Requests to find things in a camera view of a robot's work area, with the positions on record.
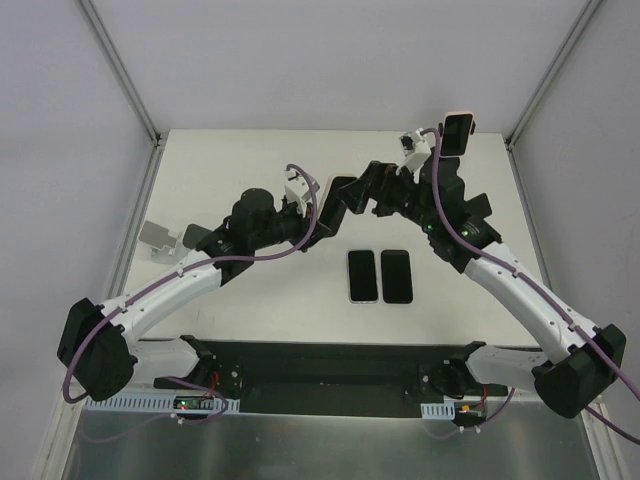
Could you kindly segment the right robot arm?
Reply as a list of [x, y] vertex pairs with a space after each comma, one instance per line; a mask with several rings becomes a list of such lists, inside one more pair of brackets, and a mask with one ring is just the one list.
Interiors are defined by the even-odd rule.
[[419, 174], [372, 161], [338, 191], [354, 214], [369, 201], [378, 217], [399, 214], [427, 235], [434, 253], [490, 293], [537, 342], [536, 351], [468, 345], [450, 369], [452, 387], [473, 394], [484, 384], [536, 393], [556, 414], [573, 418], [621, 378], [626, 337], [599, 327], [531, 277], [487, 223], [489, 199], [465, 197], [458, 158], [427, 159]]

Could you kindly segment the round brown base stand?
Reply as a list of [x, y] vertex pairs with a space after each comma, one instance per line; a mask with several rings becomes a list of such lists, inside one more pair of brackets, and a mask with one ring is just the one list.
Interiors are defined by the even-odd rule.
[[198, 224], [189, 224], [182, 235], [181, 242], [187, 249], [195, 249], [211, 231]]

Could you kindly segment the black square base stand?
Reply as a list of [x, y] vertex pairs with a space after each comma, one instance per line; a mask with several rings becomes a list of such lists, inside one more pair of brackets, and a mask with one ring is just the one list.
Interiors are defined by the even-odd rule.
[[486, 193], [481, 193], [469, 200], [466, 200], [464, 209], [469, 216], [478, 217], [482, 220], [491, 216], [493, 213]]

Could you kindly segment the white phone stand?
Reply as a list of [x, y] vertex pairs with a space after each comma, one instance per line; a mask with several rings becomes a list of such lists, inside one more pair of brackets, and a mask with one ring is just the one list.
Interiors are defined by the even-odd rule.
[[138, 234], [138, 241], [150, 253], [153, 262], [159, 264], [176, 264], [187, 254], [181, 235], [172, 235], [168, 228], [146, 220]]

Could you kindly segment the black phone white case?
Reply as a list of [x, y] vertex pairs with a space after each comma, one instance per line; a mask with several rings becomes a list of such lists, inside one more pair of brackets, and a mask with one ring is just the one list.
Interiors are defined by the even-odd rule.
[[347, 254], [349, 298], [354, 303], [378, 301], [375, 256], [371, 250], [352, 250]]

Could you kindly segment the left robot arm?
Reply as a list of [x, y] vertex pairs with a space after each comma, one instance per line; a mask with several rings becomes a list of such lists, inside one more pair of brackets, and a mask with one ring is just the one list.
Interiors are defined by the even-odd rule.
[[215, 388], [212, 352], [191, 335], [168, 340], [145, 334], [182, 306], [217, 291], [254, 263], [306, 251], [328, 229], [312, 185], [287, 189], [281, 208], [264, 189], [249, 189], [231, 215], [176, 265], [146, 285], [99, 304], [73, 304], [57, 357], [65, 366], [62, 395], [69, 404], [107, 400], [129, 384], [155, 388]]

